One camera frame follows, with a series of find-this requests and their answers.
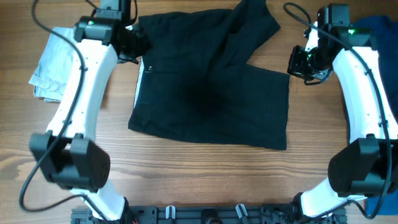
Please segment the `black shorts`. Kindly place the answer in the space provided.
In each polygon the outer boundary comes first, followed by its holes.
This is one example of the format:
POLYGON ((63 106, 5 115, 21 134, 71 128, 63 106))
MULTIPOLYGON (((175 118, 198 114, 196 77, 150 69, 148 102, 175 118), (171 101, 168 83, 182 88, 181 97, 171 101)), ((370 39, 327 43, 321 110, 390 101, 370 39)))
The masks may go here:
POLYGON ((143 16, 137 26, 151 47, 142 56, 130 130, 286 150, 289 76, 248 64, 280 28, 264 0, 143 16))

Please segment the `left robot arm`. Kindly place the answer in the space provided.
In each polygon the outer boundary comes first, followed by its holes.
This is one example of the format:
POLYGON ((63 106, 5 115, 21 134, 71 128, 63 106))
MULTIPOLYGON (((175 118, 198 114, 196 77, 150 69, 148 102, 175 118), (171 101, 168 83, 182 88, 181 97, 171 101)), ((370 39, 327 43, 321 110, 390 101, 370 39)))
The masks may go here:
POLYGON ((74 27, 72 69, 57 112, 44 134, 33 134, 30 150, 46 181, 80 198, 94 223, 137 223, 137 215, 108 176, 110 158, 96 145, 96 124, 107 82, 119 63, 136 63, 149 48, 134 27, 135 1, 101 1, 74 27))

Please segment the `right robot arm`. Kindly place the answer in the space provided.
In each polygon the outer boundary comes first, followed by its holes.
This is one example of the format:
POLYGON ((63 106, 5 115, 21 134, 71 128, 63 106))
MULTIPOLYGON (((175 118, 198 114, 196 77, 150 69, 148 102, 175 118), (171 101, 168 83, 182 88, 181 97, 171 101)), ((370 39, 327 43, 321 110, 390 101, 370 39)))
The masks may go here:
POLYGON ((346 4, 330 4, 307 26, 306 46, 294 47, 288 73, 307 86, 338 77, 349 122, 349 143, 332 157, 325 180, 295 196, 291 222, 322 222, 349 204, 378 199, 374 218, 388 193, 397 188, 397 121, 379 73, 376 38, 367 28, 353 27, 346 4))

